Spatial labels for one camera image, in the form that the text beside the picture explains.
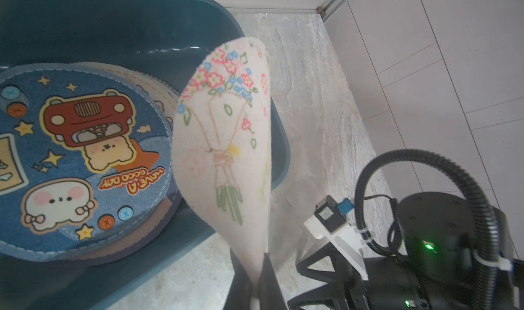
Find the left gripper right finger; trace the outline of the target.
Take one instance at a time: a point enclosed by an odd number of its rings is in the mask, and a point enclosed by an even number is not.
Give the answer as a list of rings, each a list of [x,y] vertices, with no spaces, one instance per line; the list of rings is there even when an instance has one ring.
[[[288,310],[268,253],[264,254],[263,269],[259,279],[258,297],[260,310]]]

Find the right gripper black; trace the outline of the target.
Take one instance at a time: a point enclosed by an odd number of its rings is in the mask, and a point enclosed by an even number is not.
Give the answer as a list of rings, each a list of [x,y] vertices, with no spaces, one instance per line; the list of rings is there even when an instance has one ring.
[[[296,264],[297,272],[323,286],[289,300],[289,309],[323,305],[337,310],[370,309],[364,281],[343,255],[327,243]],[[340,290],[336,285],[344,285]]]

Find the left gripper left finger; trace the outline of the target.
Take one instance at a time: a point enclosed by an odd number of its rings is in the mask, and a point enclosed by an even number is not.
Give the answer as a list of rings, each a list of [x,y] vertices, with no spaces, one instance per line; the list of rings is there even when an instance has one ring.
[[[254,289],[244,266],[238,257],[230,250],[234,276],[223,310],[250,310],[258,309],[258,300],[254,296]]]

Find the blue toast bear coaster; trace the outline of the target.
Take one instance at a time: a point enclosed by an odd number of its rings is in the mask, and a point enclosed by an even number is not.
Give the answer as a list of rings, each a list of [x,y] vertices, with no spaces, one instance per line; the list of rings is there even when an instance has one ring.
[[[128,235],[175,190],[172,125],[140,87],[78,64],[1,72],[1,256],[57,262]]]

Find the navy bunny planet coaster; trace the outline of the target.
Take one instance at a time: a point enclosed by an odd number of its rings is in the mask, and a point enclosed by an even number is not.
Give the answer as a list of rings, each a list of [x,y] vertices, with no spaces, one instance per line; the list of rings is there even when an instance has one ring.
[[[180,202],[181,195],[178,192],[172,193],[159,203],[147,220],[128,235],[87,255],[67,260],[66,263],[81,266],[98,266],[115,262],[137,252],[154,240],[166,228]]]

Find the cream alpaca coaster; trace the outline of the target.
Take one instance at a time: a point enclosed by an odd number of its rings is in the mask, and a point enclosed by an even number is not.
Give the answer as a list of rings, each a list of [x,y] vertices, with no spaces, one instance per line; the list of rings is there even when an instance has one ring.
[[[180,95],[167,83],[146,73],[113,64],[86,61],[79,62],[78,65],[107,71],[140,87],[157,104],[168,123],[173,125]]]

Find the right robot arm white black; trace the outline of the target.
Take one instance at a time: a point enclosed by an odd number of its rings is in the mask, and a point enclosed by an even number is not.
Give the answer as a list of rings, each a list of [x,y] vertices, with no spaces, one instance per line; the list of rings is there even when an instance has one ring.
[[[327,245],[297,264],[321,286],[288,303],[290,309],[469,309],[479,263],[474,220],[464,198],[441,192],[395,203],[405,255],[364,258],[363,241],[349,222],[353,204],[327,197],[306,227]]]

